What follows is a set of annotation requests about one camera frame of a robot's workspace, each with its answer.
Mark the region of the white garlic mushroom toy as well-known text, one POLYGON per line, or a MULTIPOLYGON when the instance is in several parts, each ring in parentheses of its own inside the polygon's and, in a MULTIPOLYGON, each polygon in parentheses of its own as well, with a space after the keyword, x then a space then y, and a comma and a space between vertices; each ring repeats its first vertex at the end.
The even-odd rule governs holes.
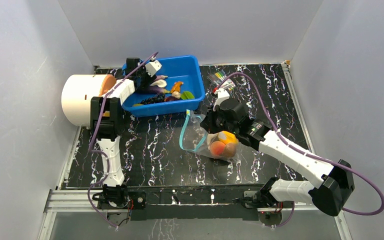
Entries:
POLYGON ((156 79, 150 84, 150 86, 157 86, 159 88, 165 88, 167 86, 167 75, 157 75, 156 79))

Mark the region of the yellow bell pepper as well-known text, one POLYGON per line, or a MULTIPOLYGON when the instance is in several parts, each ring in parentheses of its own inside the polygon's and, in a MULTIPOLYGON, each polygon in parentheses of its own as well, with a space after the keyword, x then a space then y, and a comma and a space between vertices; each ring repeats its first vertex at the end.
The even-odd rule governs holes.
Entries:
POLYGON ((239 140, 236 138, 236 136, 233 133, 230 133, 228 131, 221 131, 217 134, 217 139, 224 143, 225 145, 227 144, 237 144, 239 140))

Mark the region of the clear zip top bag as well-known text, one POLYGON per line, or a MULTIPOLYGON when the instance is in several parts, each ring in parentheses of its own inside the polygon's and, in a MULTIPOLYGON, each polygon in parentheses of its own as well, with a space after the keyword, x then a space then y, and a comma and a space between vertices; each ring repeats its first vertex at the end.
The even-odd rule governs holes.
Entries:
POLYGON ((207 133, 200 127, 201 121, 205 118, 203 114, 195 114, 192 110, 186 110, 185 122, 181 128, 179 136, 179 146, 182 150, 197 154, 200 156, 235 163, 239 161, 238 150, 241 146, 237 143, 236 155, 232 158, 220 157, 214 158, 210 153, 210 144, 219 141, 218 133, 207 133))

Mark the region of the orange peach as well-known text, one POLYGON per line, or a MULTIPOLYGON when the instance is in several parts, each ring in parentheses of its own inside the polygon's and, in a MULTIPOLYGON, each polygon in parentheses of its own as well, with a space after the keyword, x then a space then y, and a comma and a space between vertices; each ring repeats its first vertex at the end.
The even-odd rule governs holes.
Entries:
POLYGON ((222 141, 214 141, 209 146, 209 151, 214 158, 223 158, 226 144, 222 141))

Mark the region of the round white brown slice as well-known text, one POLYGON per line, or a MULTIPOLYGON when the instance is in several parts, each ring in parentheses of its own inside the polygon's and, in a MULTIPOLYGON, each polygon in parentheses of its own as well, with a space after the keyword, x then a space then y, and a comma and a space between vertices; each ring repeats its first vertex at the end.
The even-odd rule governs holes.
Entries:
POLYGON ((238 144, 234 142, 230 142, 225 145, 222 156, 226 158, 233 158, 236 155, 238 144))

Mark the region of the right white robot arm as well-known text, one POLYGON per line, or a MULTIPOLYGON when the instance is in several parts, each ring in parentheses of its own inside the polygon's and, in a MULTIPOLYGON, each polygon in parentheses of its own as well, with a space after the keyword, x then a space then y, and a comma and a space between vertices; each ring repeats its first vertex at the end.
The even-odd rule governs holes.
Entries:
POLYGON ((277 159, 305 178, 291 181, 272 177, 258 194, 268 207, 284 201, 301 202, 336 217, 355 189, 352 167, 347 161, 323 162, 294 142, 280 139, 262 120, 251 118, 237 99, 224 100, 209 109, 200 126, 209 134, 234 134, 242 145, 277 159))

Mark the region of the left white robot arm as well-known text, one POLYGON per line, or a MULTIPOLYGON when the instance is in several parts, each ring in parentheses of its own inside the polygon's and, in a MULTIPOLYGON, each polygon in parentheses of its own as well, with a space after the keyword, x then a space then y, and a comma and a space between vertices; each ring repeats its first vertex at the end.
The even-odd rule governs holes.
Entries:
POLYGON ((122 104, 138 90, 148 87, 161 67, 154 55, 145 61, 128 58, 125 76, 115 80, 103 95, 91 99, 89 150, 101 155, 103 177, 98 181, 102 191, 89 195, 90 200, 120 209, 131 202, 120 157, 122 104))

